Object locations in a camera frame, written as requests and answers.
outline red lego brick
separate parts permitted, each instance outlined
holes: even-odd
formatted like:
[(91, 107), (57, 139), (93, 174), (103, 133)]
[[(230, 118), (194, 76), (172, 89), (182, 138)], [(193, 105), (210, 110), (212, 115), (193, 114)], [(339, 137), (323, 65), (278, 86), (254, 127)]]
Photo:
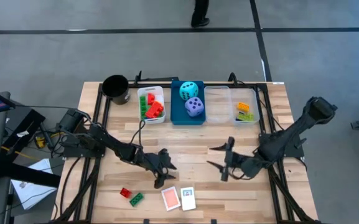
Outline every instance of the red lego brick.
[(153, 94), (151, 94), (151, 93), (148, 93), (147, 94), (147, 103), (148, 103), (148, 105), (152, 105), (153, 103), (154, 103), (154, 95)]
[(147, 118), (157, 118), (163, 110), (164, 107), (159, 102), (155, 101), (145, 115)]
[(121, 189), (119, 194), (121, 194), (122, 196), (124, 196), (126, 198), (130, 198), (132, 192), (130, 192), (129, 190), (127, 190), (123, 187), (123, 189)]

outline black floor line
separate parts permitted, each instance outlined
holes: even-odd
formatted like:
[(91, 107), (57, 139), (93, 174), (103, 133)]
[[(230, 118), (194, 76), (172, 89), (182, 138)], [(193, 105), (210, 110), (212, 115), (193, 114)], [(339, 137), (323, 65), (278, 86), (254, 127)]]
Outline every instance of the black floor line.
[(262, 32), (359, 32), (359, 27), (262, 28)]
[(265, 43), (261, 32), (261, 24), (259, 23), (258, 11), (256, 9), (255, 0), (249, 0), (249, 3), (251, 4), (251, 11), (253, 12), (255, 33), (258, 41), (259, 54), (261, 55), (261, 59), (263, 61), (262, 66), (264, 70), (265, 81), (271, 82), (271, 70), (269, 68), (268, 56), (266, 55)]
[(72, 29), (72, 30), (0, 30), (0, 34), (169, 34), (169, 33), (240, 33), (255, 28), (158, 28), (158, 29)]

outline person's leg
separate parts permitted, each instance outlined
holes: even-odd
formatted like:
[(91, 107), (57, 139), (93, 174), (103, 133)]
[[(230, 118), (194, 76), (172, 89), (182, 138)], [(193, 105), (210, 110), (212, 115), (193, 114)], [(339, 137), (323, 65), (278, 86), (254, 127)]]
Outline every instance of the person's leg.
[(210, 20), (205, 18), (208, 10), (208, 0), (196, 0), (192, 16), (192, 27), (206, 26)]
[(203, 0), (203, 19), (205, 19), (205, 16), (207, 15), (208, 6), (210, 5), (210, 0)]

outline clear plastic bin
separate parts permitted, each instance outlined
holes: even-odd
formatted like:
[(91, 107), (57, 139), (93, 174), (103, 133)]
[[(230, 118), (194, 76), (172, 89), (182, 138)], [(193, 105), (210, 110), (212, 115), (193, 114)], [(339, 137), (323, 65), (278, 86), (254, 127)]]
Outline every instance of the clear plastic bin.
[(206, 86), (204, 88), (204, 95), (207, 122), (230, 122), (233, 114), (230, 88), (227, 86)]
[[(231, 108), (232, 108), (232, 120), (234, 124), (254, 124), (259, 121), (258, 104), (256, 101), (256, 93), (250, 88), (232, 88), (231, 91)], [(238, 103), (245, 103), (249, 106), (249, 114), (254, 115), (253, 121), (237, 121), (237, 115), (239, 110), (237, 109)]]
[(140, 96), (146, 96), (148, 93), (152, 93), (153, 95), (161, 95), (162, 96), (162, 105), (164, 107), (163, 115), (161, 118), (154, 119), (145, 119), (144, 122), (146, 124), (158, 124), (163, 123), (166, 120), (166, 106), (164, 104), (164, 91), (161, 86), (152, 86), (138, 89), (138, 102), (139, 102), (139, 120), (141, 120), (141, 102), (139, 101)]

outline gray floor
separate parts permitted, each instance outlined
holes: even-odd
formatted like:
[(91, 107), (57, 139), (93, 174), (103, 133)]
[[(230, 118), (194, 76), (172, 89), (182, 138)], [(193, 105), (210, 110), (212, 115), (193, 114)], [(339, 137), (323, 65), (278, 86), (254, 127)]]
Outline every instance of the gray floor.
[[(358, 0), (256, 3), (265, 28), (359, 27)], [(191, 0), (0, 0), (0, 30), (188, 27), (192, 7)], [(254, 26), (249, 1), (211, 0), (208, 16), (210, 27)], [(263, 36), (273, 81), (286, 83), (294, 117), (311, 96), (338, 106), (333, 121), (304, 134), (308, 175), (322, 221), (359, 223), (359, 131), (349, 125), (359, 119), (359, 32)], [(264, 80), (252, 32), (0, 35), (0, 91), (28, 105), (76, 106), (83, 82), (112, 74), (132, 79), (140, 70), (148, 78), (226, 80), (235, 72), (242, 80)], [(39, 111), (49, 127), (64, 113)], [(16, 223), (46, 222), (54, 197)]]

